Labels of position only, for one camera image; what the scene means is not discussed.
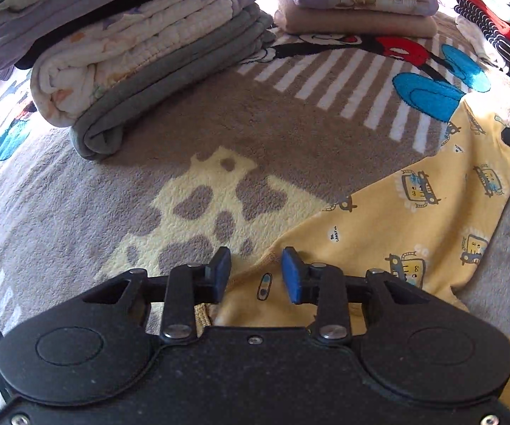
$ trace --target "brown spot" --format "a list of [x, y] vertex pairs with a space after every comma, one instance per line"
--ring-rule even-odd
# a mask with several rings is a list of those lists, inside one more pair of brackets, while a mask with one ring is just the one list
[[80, 41], [82, 38], [86, 38], [86, 34], [84, 34], [83, 32], [75, 33], [70, 37], [70, 43], [76, 43]]
[[196, 220], [202, 217], [213, 198], [213, 190], [207, 185], [200, 185], [194, 189], [188, 198], [180, 202], [174, 213], [186, 220]]
[[137, 236], [145, 236], [160, 225], [162, 213], [150, 205], [141, 205], [139, 209], [132, 211], [129, 232]]
[[52, 97], [52, 101], [54, 103], [59, 103], [66, 99], [68, 96], [70, 96], [74, 90], [68, 88], [68, 89], [59, 89], [55, 93], [52, 93], [50, 97]]
[[213, 234], [217, 238], [217, 241], [224, 243], [229, 241], [233, 231], [235, 230], [235, 220], [233, 214], [229, 211], [220, 212], [215, 221], [213, 228]]
[[251, 241], [251, 238], [247, 238], [241, 245], [241, 249], [239, 250], [239, 255], [241, 257], [247, 257], [248, 255], [251, 255], [253, 253], [254, 249], [255, 249], [255, 246], [253, 245], [253, 241]]
[[224, 158], [220, 161], [220, 164], [227, 172], [231, 172], [235, 169], [235, 160], [233, 158]]
[[243, 203], [243, 217], [253, 220], [260, 214], [281, 210], [287, 202], [284, 191], [273, 190], [260, 169], [249, 171], [236, 188], [237, 198]]
[[198, 262], [208, 263], [212, 258], [213, 246], [208, 238], [203, 235], [194, 236], [186, 242], [172, 243], [159, 254], [159, 269], [162, 274], [168, 274], [172, 268]]
[[125, 250], [125, 255], [127, 256], [127, 261], [129, 264], [131, 264], [131, 267], [137, 265], [137, 261], [139, 260], [139, 252], [135, 246], [128, 246]]

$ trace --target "cartoon character rug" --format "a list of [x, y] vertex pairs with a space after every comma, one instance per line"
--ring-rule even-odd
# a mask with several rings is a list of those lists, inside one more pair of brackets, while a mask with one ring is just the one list
[[[349, 194], [434, 154], [442, 141], [461, 158], [461, 139], [489, 136], [477, 118], [450, 124], [469, 92], [510, 125], [510, 78], [476, 61], [453, 19], [438, 27], [427, 41], [277, 32], [273, 47], [133, 123], [121, 150], [99, 163], [81, 159], [67, 132], [43, 120], [30, 104], [28, 73], [15, 72], [0, 83], [0, 338], [128, 268], [165, 274], [227, 245], [241, 274], [324, 206], [332, 209], [324, 215], [361, 215], [366, 205]], [[443, 209], [449, 195], [437, 174], [409, 170], [390, 179], [399, 210]], [[510, 176], [492, 161], [465, 171], [486, 202], [510, 193]], [[467, 227], [454, 235], [450, 260], [461, 273], [477, 271], [459, 297], [510, 332], [510, 198], [494, 235]], [[332, 245], [347, 237], [340, 225], [326, 233]], [[416, 241], [379, 261], [428, 287], [437, 254]], [[258, 291], [260, 280], [255, 293], [264, 298], [269, 286], [271, 299], [279, 281]], [[159, 314], [154, 308], [150, 331]], [[0, 378], [0, 407], [7, 398]]]

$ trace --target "cartoon car print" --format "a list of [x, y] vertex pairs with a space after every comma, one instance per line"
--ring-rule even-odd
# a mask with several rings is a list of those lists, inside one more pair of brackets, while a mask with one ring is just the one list
[[490, 198], [493, 195], [502, 195], [502, 185], [500, 183], [497, 173], [488, 165], [482, 164], [481, 166], [474, 167], [479, 180], [485, 188], [485, 194]]
[[470, 234], [467, 238], [463, 238], [462, 242], [462, 265], [465, 264], [478, 264], [485, 253], [489, 243], [479, 236]]
[[391, 273], [412, 286], [422, 288], [424, 273], [426, 272], [426, 261], [416, 257], [415, 252], [405, 253], [402, 256], [390, 254], [384, 260], [389, 261]]
[[333, 211], [336, 207], [339, 207], [342, 211], [349, 211], [351, 213], [357, 205], [353, 204], [351, 195], [349, 195], [348, 197], [345, 197], [343, 201], [328, 206], [324, 209], [324, 211]]
[[445, 133], [443, 135], [442, 145], [443, 146], [446, 145], [449, 142], [449, 138], [452, 135], [457, 134], [460, 131], [460, 129], [461, 129], [460, 126], [455, 126], [455, 124], [450, 121], [447, 124], [446, 131], [445, 131]]
[[425, 208], [429, 204], [438, 204], [439, 199], [434, 195], [428, 175], [424, 171], [418, 171], [416, 174], [410, 169], [402, 171], [402, 185], [406, 197], [416, 203], [417, 208]]
[[479, 123], [477, 123], [477, 120], [475, 119], [474, 116], [471, 115], [471, 113], [468, 113], [467, 117], [469, 118], [469, 127], [471, 127], [471, 130], [475, 134], [477, 134], [477, 135], [486, 134], [486, 132], [483, 130], [481, 125]]

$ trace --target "metal screw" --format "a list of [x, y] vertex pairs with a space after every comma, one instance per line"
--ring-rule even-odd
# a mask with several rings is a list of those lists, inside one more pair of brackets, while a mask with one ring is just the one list
[[29, 425], [29, 417], [23, 414], [17, 414], [11, 417], [11, 425]]
[[251, 337], [249, 337], [249, 339], [247, 339], [247, 341], [251, 345], [260, 345], [263, 343], [263, 338], [259, 335], [252, 335]]
[[185, 339], [192, 333], [192, 328], [185, 324], [171, 324], [164, 330], [169, 339]]
[[347, 337], [347, 329], [339, 324], [328, 324], [320, 328], [320, 335], [329, 340], [343, 339]]
[[488, 415], [487, 417], [483, 417], [481, 425], [499, 425], [499, 417], [496, 415]]

